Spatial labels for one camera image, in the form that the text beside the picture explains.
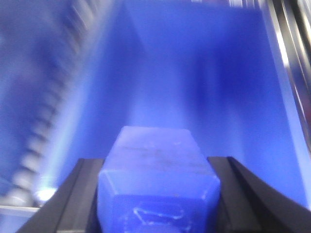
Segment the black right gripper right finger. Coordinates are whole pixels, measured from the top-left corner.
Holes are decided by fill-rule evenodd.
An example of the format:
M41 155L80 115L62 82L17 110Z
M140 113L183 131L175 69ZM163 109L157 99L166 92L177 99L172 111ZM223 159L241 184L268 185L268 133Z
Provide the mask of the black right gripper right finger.
M218 233L309 233L311 212L233 157L209 157L221 181Z

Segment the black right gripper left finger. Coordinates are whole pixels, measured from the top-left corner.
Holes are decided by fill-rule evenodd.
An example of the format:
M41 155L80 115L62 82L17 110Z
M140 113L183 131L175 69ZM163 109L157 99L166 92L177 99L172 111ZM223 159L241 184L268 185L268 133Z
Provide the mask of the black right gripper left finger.
M104 159L79 159L53 196L18 233L101 233L97 218L98 174Z

